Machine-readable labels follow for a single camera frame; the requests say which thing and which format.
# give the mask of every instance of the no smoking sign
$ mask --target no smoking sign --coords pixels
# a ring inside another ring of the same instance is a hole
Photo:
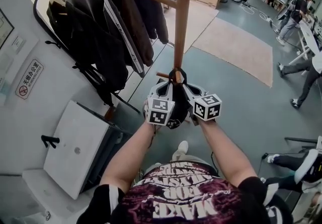
[[[27,99],[43,69],[44,66],[38,60],[31,61],[16,89],[16,95],[24,100]]]

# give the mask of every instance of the black jacket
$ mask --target black jacket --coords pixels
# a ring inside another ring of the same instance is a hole
[[[134,0],[112,0],[120,12],[135,47],[145,65],[151,66],[153,61],[153,48],[142,20],[139,9]]]
[[[134,0],[141,13],[147,33],[151,39],[166,44],[169,41],[168,29],[162,6],[154,0]]]
[[[133,43],[119,12],[111,0],[66,0],[81,10],[107,33],[123,44],[124,59],[141,77],[144,77],[142,59]]]
[[[71,56],[84,67],[96,65],[106,83],[106,93],[124,88],[128,70],[121,40],[105,32],[90,16],[68,2],[66,7],[49,3],[47,15]]]

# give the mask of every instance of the sneaker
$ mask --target sneaker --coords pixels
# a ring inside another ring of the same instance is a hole
[[[276,157],[279,157],[280,155],[279,154],[274,154],[274,155],[272,155],[272,156],[268,156],[267,157],[267,163],[274,163],[274,159],[276,158]]]
[[[188,152],[188,142],[182,141],[178,146],[178,151],[184,152],[184,154],[187,154]]]
[[[284,77],[283,68],[284,66],[280,62],[277,62],[277,71],[280,77]]]
[[[297,99],[291,99],[290,103],[294,109],[299,109],[301,105],[298,105]]]
[[[280,38],[280,36],[277,36],[277,37],[276,37],[276,40],[277,40],[279,43],[281,43],[281,45],[282,45],[282,46],[285,46],[285,41],[284,41],[282,38]]]

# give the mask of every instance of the sign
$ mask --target sign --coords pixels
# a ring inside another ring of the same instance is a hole
[[[13,25],[9,22],[9,20],[0,9],[0,49],[13,29]]]
[[[44,66],[38,60],[31,61],[16,89],[16,95],[27,99],[43,69]]]

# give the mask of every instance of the pink rug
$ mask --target pink rug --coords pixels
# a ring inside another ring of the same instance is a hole
[[[206,29],[210,22],[217,16],[218,10],[203,3],[190,1],[188,27],[184,53],[191,47],[192,43]],[[176,10],[170,9],[165,12],[169,41],[175,42]]]
[[[241,28],[215,18],[193,46],[239,67],[272,87],[272,47]]]

